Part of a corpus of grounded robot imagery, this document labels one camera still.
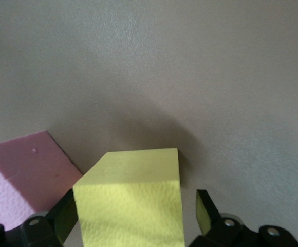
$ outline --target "yellow foam block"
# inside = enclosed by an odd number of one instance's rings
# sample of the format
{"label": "yellow foam block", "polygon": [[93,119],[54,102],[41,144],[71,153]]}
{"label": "yellow foam block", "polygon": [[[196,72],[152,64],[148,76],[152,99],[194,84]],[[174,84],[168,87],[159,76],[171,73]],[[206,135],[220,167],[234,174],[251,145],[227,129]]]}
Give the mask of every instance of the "yellow foam block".
{"label": "yellow foam block", "polygon": [[176,148],[108,152],[73,191],[84,247],[184,247]]}

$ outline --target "gray wall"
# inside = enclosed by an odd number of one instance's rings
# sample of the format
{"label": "gray wall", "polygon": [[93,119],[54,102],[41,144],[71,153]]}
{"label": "gray wall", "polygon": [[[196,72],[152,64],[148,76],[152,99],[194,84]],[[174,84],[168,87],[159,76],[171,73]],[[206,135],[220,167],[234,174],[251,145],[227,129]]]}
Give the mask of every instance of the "gray wall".
{"label": "gray wall", "polygon": [[298,239],[298,1],[1,1],[0,142],[47,129],[86,172],[180,150],[195,189]]}

